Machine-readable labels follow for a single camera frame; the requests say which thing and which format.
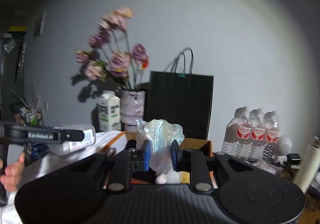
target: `yellow tape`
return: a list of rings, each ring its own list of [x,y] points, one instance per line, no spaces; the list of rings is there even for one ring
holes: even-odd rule
[[[26,26],[10,26],[9,31],[27,31]]]

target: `red bottle label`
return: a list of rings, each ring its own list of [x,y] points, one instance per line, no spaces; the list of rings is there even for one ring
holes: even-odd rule
[[[278,133],[278,131],[268,130],[266,135],[267,141],[275,143],[278,139]]]
[[[245,126],[239,125],[236,132],[236,137],[248,139],[250,137],[250,134],[251,134],[251,127],[245,127]]]
[[[252,130],[251,138],[256,140],[263,140],[265,133],[265,128],[254,127]]]

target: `white cylinder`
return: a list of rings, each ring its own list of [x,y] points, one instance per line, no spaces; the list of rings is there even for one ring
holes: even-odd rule
[[[308,151],[302,160],[300,170],[293,179],[303,193],[306,193],[320,167],[320,138],[314,136],[308,145]]]
[[[49,149],[56,155],[67,155],[74,151],[94,145],[96,143],[96,131],[93,125],[77,124],[55,127],[56,129],[82,130],[84,139],[81,142],[63,142],[62,144],[49,144]]]

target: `human hand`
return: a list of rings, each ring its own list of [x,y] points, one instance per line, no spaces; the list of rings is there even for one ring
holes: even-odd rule
[[[0,160],[0,169],[2,169],[3,161]],[[22,179],[22,171],[24,169],[24,152],[19,156],[18,162],[8,165],[4,169],[3,175],[0,176],[0,182],[3,184],[4,188],[9,191],[15,191],[17,185]]]

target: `plastic bag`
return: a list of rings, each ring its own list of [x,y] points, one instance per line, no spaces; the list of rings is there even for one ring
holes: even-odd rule
[[[272,174],[275,174],[278,176],[282,176],[281,171],[275,165],[273,165],[267,161],[259,160],[256,163],[253,163],[252,165],[254,165],[262,170],[265,170],[269,173],[272,173]]]
[[[172,168],[170,145],[173,140],[177,140],[179,145],[184,140],[182,126],[155,119],[150,122],[138,120],[137,126],[137,148],[141,148],[145,139],[149,140],[151,142],[150,168],[167,174]]]

